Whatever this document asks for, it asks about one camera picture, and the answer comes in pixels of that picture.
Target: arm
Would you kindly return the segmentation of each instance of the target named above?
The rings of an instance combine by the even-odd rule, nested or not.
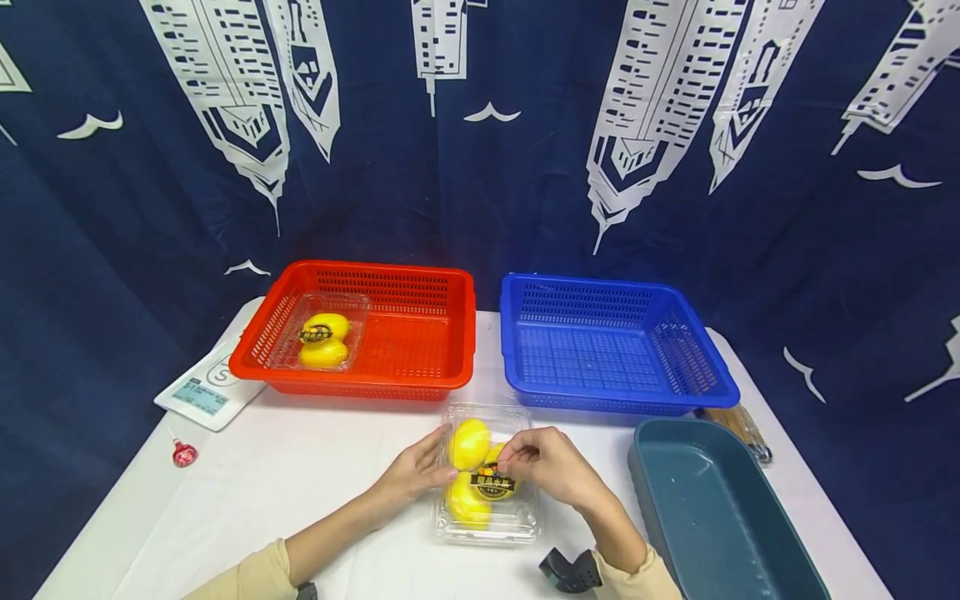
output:
[[[387,524],[424,492],[453,481],[456,469],[437,467],[442,433],[438,428],[404,449],[369,490],[289,538],[290,583],[298,587],[310,581],[344,550]]]
[[[508,477],[529,480],[569,504],[597,541],[593,558],[603,580],[599,600],[680,600],[680,590],[623,504],[573,442],[556,427],[517,433],[497,457]]]
[[[293,600],[297,590],[347,548],[379,529],[456,469],[438,468],[442,431],[404,449],[369,490],[287,540],[251,554],[185,600]]]

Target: blue plastic basket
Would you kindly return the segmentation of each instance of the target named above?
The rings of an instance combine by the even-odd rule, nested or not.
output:
[[[507,381],[526,406],[676,417],[740,399],[700,319],[666,285],[508,275],[500,328]]]

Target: white building illustration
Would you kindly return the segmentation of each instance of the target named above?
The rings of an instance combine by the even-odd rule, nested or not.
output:
[[[913,394],[904,398],[904,401],[912,402],[927,392],[942,386],[951,379],[960,379],[960,316],[954,317],[953,320],[950,321],[950,324],[952,324],[953,328],[956,330],[956,333],[953,334],[953,337],[947,340],[947,354],[950,355],[950,366],[947,367],[947,370],[944,372],[944,374],[924,385],[921,389],[917,390]]]
[[[607,229],[673,173],[707,116],[747,0],[629,0],[587,159]]]
[[[847,125],[832,155],[860,125],[889,135],[945,67],[960,66],[960,3],[913,0],[913,10],[870,80],[843,113]]]
[[[32,92],[33,90],[30,89],[30,84],[27,83],[26,78],[20,73],[20,69],[16,68],[16,63],[14,63],[10,55],[7,54],[7,49],[3,47],[3,42],[0,41],[0,93],[5,91]],[[16,140],[7,132],[3,123],[0,123],[0,134],[3,134],[11,144],[16,146]]]
[[[320,0],[264,0],[294,113],[327,162],[340,129],[340,89]]]
[[[467,6],[487,0],[410,0],[417,77],[426,82],[430,115],[437,116],[437,80],[467,78]]]
[[[276,62],[253,0],[141,0],[214,147],[274,207],[290,142]],[[279,235],[279,217],[277,235]]]
[[[755,0],[713,112],[710,193],[736,168],[826,0]]]

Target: person's right hand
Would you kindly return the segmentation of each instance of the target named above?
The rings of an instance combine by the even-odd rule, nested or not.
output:
[[[587,459],[556,427],[517,432],[500,451],[497,470],[534,483],[578,511],[612,495]]]

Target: dark green plastic tray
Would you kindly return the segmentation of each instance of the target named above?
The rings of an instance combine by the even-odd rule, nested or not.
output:
[[[829,600],[744,443],[696,419],[650,419],[629,457],[650,543],[687,600]]]

